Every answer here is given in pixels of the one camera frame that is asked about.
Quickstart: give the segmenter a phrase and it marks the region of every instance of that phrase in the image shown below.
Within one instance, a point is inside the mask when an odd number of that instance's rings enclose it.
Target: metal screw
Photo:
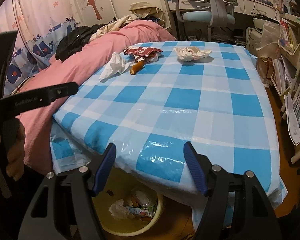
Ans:
[[[88,171],[88,167],[87,167],[87,166],[81,166],[81,167],[79,168],[79,171],[80,171],[81,173],[85,173],[85,172]]]
[[[48,172],[46,177],[47,177],[47,179],[52,179],[54,177],[54,173],[53,172]]]
[[[248,178],[252,178],[254,176],[254,173],[252,171],[247,171],[246,175]]]
[[[212,165],[212,170],[218,172],[221,171],[221,167],[219,165]]]

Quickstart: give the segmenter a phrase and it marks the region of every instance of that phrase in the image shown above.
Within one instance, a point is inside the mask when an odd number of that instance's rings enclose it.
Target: pink blanket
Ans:
[[[63,63],[55,61],[50,67],[38,73],[21,91],[46,87],[66,82],[83,84],[100,67],[106,64],[112,53],[122,52],[127,46],[141,42],[175,41],[176,39],[158,24],[136,20],[120,31],[103,35],[85,45],[82,51],[69,57]],[[57,99],[50,106],[22,113],[19,118],[26,128],[26,156],[24,162],[34,170],[46,174],[52,170],[50,153],[51,118],[66,101]]]

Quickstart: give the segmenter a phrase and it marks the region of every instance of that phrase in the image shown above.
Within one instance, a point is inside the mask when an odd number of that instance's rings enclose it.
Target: curtain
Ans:
[[[59,42],[74,28],[80,15],[74,0],[5,0],[0,7],[0,33],[18,30],[4,94],[27,77],[50,66]]]

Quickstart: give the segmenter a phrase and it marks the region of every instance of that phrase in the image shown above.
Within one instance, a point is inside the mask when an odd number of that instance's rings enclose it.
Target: tree wall decal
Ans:
[[[101,20],[102,16],[100,15],[100,13],[99,13],[99,11],[96,7],[95,0],[87,0],[87,1],[88,1],[87,6],[91,5],[93,7],[94,12],[96,13],[96,17],[97,17],[98,21]]]

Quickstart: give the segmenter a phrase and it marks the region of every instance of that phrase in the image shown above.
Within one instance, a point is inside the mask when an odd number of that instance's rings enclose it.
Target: wooden floor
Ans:
[[[288,134],[287,126],[281,125],[280,108],[282,104],[274,91],[266,90],[274,113],[279,139],[280,175],[288,189],[288,195],[283,201],[283,204],[275,210],[277,217],[281,217],[288,214],[293,206],[298,204],[300,176],[297,175],[296,170],[300,163],[296,163],[293,166],[291,165],[290,159],[294,155],[294,148]],[[105,234],[109,240],[181,240],[192,232],[191,208],[166,198],[165,211],[159,221],[146,233],[132,237],[119,237],[107,232],[105,232]]]

